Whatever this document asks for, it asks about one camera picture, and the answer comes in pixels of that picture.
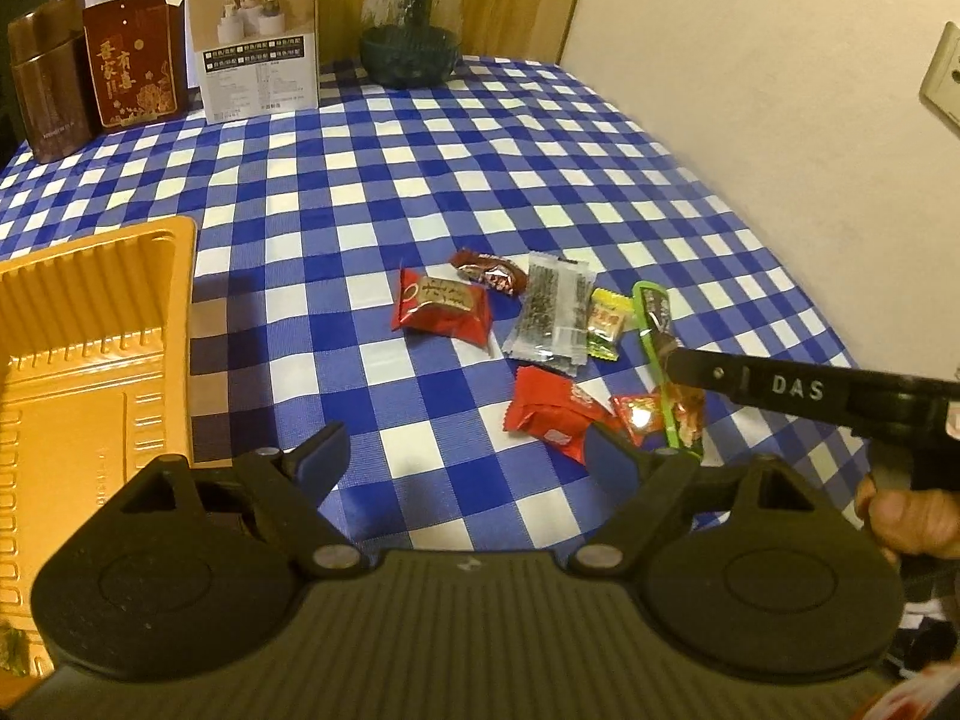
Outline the person's right hand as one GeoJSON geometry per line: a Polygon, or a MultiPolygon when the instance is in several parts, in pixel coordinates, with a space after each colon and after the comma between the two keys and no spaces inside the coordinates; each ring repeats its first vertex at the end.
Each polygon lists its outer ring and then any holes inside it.
{"type": "Polygon", "coordinates": [[[960,499],[940,489],[878,489],[867,475],[854,501],[880,552],[894,565],[903,556],[931,556],[957,561],[960,556],[960,499]]]}

